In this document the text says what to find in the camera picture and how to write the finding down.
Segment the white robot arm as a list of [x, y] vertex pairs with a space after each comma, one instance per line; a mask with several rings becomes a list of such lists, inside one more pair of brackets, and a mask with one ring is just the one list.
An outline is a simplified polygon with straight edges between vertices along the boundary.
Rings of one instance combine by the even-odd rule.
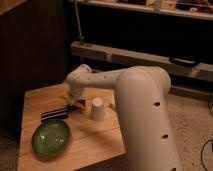
[[130, 171], [183, 171], [165, 97], [171, 80], [160, 67], [94, 73], [82, 64], [65, 82], [78, 99], [86, 87], [112, 89]]

